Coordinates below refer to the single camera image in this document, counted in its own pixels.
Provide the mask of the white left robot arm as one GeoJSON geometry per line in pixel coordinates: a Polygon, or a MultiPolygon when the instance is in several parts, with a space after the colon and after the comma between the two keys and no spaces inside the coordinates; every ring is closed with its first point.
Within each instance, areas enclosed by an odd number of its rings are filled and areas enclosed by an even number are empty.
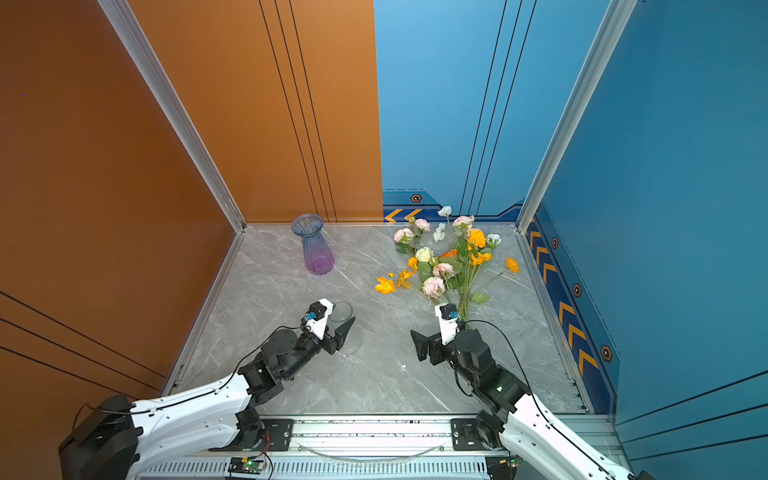
{"type": "Polygon", "coordinates": [[[309,327],[275,329],[224,378],[170,396],[111,396],[92,408],[59,446],[65,479],[133,479],[159,464],[256,439],[258,406],[283,391],[319,352],[341,350],[354,321],[317,336],[309,327]]]}

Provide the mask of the cream rose flower stem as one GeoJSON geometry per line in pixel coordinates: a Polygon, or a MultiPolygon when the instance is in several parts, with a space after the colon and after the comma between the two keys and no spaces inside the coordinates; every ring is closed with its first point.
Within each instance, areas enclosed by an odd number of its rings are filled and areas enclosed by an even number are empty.
{"type": "Polygon", "coordinates": [[[414,257],[418,260],[417,274],[419,275],[421,282],[423,277],[430,272],[432,265],[435,265],[438,262],[445,262],[436,257],[429,247],[422,247],[417,250],[414,257]]]}

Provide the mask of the orange poppy flower stem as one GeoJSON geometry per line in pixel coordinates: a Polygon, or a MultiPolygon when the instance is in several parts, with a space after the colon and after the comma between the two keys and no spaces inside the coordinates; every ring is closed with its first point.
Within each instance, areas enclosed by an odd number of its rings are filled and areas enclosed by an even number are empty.
{"type": "Polygon", "coordinates": [[[467,312],[471,304],[484,304],[491,299],[488,287],[500,278],[511,277],[520,272],[518,262],[512,257],[507,257],[504,267],[498,271],[483,270],[482,261],[491,260],[491,254],[483,254],[471,258],[466,282],[461,294],[461,309],[467,312]]]}

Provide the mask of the yellow rose flower stem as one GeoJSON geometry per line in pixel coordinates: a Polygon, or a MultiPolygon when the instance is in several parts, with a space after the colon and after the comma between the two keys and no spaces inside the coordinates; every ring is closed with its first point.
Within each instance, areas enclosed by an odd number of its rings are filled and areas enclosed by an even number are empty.
{"type": "Polygon", "coordinates": [[[467,277],[468,270],[470,269],[471,258],[472,257],[476,257],[476,256],[480,256],[480,255],[483,255],[483,254],[490,253],[491,254],[491,260],[492,260],[493,255],[492,255],[492,249],[489,249],[489,248],[482,249],[482,250],[476,250],[476,249],[469,250],[468,247],[467,247],[466,241],[461,236],[459,237],[459,240],[458,240],[458,243],[457,243],[457,253],[458,253],[458,260],[459,260],[459,263],[461,265],[461,272],[458,274],[458,277],[459,277],[459,287],[460,287],[460,289],[459,289],[459,294],[460,294],[459,316],[460,316],[460,318],[462,320],[468,320],[469,319],[469,309],[468,309],[467,312],[464,312],[461,309],[461,294],[462,294],[463,286],[464,286],[464,284],[466,282],[466,277],[467,277]]]}

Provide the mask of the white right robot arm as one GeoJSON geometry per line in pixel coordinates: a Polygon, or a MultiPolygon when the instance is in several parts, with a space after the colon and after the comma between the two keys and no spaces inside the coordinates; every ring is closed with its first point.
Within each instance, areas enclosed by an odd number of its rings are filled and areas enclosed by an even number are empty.
{"type": "Polygon", "coordinates": [[[650,479],[611,460],[545,408],[531,387],[497,363],[476,330],[445,343],[437,333],[411,332],[419,360],[446,362],[489,410],[478,415],[486,442],[522,457],[547,479],[650,479]]]}

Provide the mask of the pink peony flower stem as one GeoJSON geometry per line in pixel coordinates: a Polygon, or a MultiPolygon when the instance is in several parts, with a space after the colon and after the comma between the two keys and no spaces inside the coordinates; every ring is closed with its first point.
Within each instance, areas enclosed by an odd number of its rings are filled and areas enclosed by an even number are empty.
{"type": "Polygon", "coordinates": [[[455,303],[460,299],[459,289],[458,273],[452,263],[432,265],[430,272],[422,279],[422,294],[435,305],[455,303]]]}

